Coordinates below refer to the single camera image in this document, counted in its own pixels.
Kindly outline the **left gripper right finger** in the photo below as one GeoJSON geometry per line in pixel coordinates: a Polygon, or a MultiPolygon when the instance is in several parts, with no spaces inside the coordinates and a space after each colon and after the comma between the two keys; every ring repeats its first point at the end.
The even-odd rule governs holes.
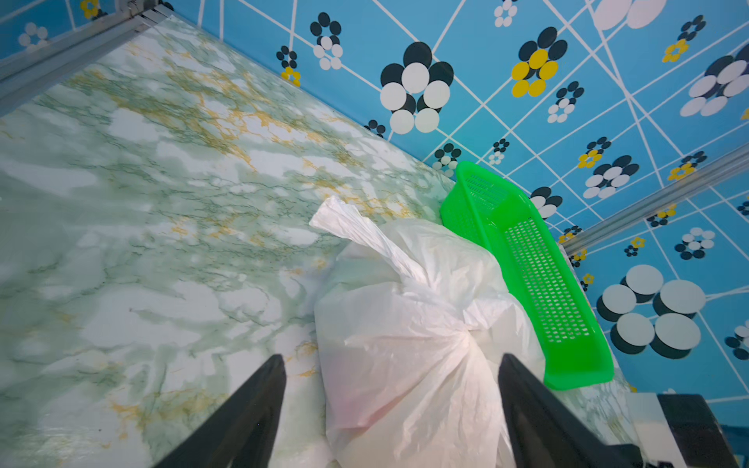
{"type": "Polygon", "coordinates": [[[499,391],[518,467],[642,467],[632,444],[607,446],[514,355],[499,366],[499,391]]]}

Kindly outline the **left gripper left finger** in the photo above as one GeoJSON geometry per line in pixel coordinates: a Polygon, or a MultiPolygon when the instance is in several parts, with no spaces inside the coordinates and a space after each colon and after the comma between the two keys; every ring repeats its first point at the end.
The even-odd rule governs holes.
{"type": "Polygon", "coordinates": [[[271,356],[158,467],[266,467],[287,384],[285,361],[271,356]]]}

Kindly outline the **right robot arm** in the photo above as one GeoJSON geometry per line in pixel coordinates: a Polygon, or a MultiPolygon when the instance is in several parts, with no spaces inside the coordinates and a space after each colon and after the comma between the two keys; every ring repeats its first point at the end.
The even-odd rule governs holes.
{"type": "Polygon", "coordinates": [[[700,395],[631,393],[630,420],[651,467],[737,467],[724,431],[700,395]]]}

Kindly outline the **white plastic bag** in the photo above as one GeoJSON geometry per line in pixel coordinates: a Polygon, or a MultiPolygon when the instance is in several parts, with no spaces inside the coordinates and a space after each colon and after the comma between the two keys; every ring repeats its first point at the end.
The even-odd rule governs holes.
{"type": "Polygon", "coordinates": [[[314,306],[326,434],[343,467],[511,467],[497,384],[545,359],[484,248],[416,218],[376,224],[330,197],[311,225],[346,245],[314,306]]]}

